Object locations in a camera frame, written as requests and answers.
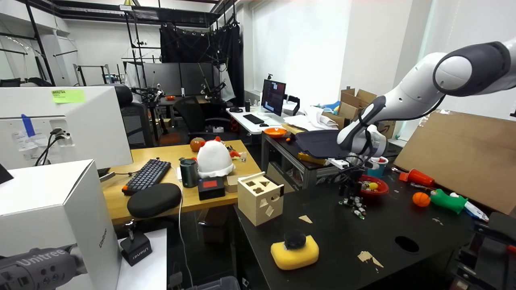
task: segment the black chair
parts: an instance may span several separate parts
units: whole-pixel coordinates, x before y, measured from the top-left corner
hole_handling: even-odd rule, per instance
[[[133,92],[128,86],[115,86],[115,90],[123,113],[129,147],[141,148],[155,145],[146,103],[133,102]]]
[[[195,97],[178,98],[175,110],[183,116],[189,131],[189,139],[213,139],[215,135],[234,139],[234,134],[228,134],[233,121],[228,118],[205,118],[204,110]],[[215,134],[213,127],[225,127],[225,134]]]

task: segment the white box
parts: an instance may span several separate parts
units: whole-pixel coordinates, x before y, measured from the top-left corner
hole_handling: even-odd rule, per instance
[[[262,174],[239,179],[239,210],[257,227],[284,213],[284,185]]]
[[[0,255],[76,245],[87,272],[60,290],[115,290],[121,260],[94,161],[10,173],[0,184]]]

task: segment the black box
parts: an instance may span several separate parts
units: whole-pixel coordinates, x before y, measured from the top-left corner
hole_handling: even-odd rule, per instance
[[[200,179],[199,181],[199,200],[218,198],[226,195],[226,179],[213,177],[213,179]]]

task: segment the cable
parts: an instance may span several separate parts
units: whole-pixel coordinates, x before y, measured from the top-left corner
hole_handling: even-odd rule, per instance
[[[44,158],[44,164],[47,164],[49,152],[50,152],[50,148],[55,145],[55,142],[58,142],[58,140],[60,140],[60,139],[55,137],[54,142],[47,147],[47,153],[46,153],[46,158]]]
[[[181,208],[183,208],[183,198],[181,198],[181,205],[179,205],[179,210],[178,210],[178,214],[179,214],[179,240],[183,243],[183,255],[184,255],[184,266],[187,268],[189,271],[189,279],[191,279],[191,287],[195,289],[194,285],[194,276],[192,276],[192,271],[191,271],[191,266],[189,266],[189,256],[187,256],[187,247],[186,247],[186,242],[184,242],[184,237],[183,237],[183,231],[181,231]]]
[[[47,140],[47,147],[46,147],[46,150],[37,156],[34,166],[41,166],[39,163],[42,161],[42,158],[44,158],[44,164],[47,163],[50,148],[52,148],[58,140],[62,140],[63,135],[66,135],[66,131],[63,131],[63,129],[54,129],[54,131],[50,132],[49,140]]]
[[[46,155],[49,155],[50,147],[54,145],[52,137],[54,137],[54,134],[50,132],[49,140],[47,140],[47,147],[46,147],[46,150],[37,156],[34,166],[39,166],[39,161],[41,161]]]

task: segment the computer keyboard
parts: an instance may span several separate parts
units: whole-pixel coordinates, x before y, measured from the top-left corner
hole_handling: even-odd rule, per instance
[[[254,124],[263,124],[265,121],[257,118],[255,115],[244,115],[245,119],[249,119]]]
[[[158,184],[171,169],[171,163],[149,160],[147,164],[123,187],[125,195],[133,195]]]

